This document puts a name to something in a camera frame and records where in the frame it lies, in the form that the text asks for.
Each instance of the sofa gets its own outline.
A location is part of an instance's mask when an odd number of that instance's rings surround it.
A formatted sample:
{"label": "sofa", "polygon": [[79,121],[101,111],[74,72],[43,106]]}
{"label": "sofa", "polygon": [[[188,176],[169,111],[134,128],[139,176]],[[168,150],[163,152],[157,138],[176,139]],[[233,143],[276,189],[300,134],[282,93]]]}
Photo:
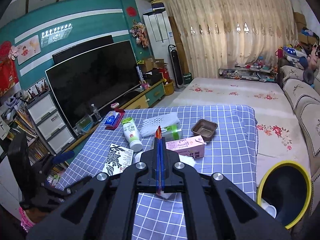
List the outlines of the sofa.
{"label": "sofa", "polygon": [[299,121],[308,148],[312,197],[311,216],[320,201],[320,60],[315,71],[314,88],[303,82],[303,70],[292,66],[280,68],[279,82]]}

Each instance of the television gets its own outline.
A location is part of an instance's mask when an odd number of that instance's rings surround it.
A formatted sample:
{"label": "television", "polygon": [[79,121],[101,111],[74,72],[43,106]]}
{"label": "television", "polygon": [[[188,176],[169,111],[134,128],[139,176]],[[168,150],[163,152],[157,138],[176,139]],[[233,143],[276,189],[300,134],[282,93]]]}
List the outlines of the television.
{"label": "television", "polygon": [[62,61],[65,61],[73,56],[79,55],[83,52],[99,48],[104,45],[112,44],[113,38],[112,35],[96,38],[90,41],[85,41],[75,46],[72,46],[68,49],[64,49],[59,51],[56,54],[52,55],[54,64],[58,64]]}
{"label": "television", "polygon": [[46,70],[52,93],[71,128],[91,104],[98,109],[140,85],[130,41],[105,45]]}

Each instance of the yellow rim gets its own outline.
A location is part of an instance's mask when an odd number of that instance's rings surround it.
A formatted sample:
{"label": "yellow rim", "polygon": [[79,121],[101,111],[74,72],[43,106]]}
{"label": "yellow rim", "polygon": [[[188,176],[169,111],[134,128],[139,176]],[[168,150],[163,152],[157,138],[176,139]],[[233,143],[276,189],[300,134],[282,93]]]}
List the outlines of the yellow rim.
{"label": "yellow rim", "polygon": [[286,225],[285,228],[286,229],[290,229],[292,228],[296,223],[299,222],[299,220],[302,218],[302,216],[304,215],[304,213],[306,212],[308,206],[309,206],[309,202],[311,199],[311,177],[309,176],[308,172],[306,171],[306,169],[301,166],[299,163],[294,162],[294,161],[282,161],[277,163],[276,165],[272,166],[267,173],[263,176],[259,187],[258,187],[258,191],[257,191],[257,203],[259,206],[261,206],[261,195],[262,195],[262,189],[264,187],[264,184],[267,180],[267,178],[269,177],[270,173],[273,172],[276,168],[282,167],[282,166],[291,166],[296,168],[298,171],[301,172],[301,174],[303,175],[306,184],[307,184],[307,197],[306,197],[306,201],[304,203],[304,206],[301,210],[301,212],[299,213],[299,215],[296,217],[296,219],[294,221],[292,221],[289,225]]}

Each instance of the brown plastic bowl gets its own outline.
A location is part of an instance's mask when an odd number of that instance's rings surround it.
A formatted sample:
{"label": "brown plastic bowl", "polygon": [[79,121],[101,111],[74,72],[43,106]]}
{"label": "brown plastic bowl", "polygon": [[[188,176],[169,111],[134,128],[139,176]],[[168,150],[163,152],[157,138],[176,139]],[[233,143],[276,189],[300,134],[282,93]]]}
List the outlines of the brown plastic bowl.
{"label": "brown plastic bowl", "polygon": [[210,141],[218,124],[205,119],[200,119],[191,129],[194,135],[201,135],[204,141]]}

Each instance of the floral bedsheet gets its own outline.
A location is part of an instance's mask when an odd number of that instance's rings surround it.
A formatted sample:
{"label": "floral bedsheet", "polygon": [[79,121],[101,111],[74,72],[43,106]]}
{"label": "floral bedsheet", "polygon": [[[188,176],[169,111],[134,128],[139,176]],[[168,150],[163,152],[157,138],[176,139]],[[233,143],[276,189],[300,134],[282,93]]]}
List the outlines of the floral bedsheet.
{"label": "floral bedsheet", "polygon": [[255,110],[259,133],[257,184],[276,163],[293,160],[310,171],[299,122],[274,83],[195,78],[170,106],[247,105]]}

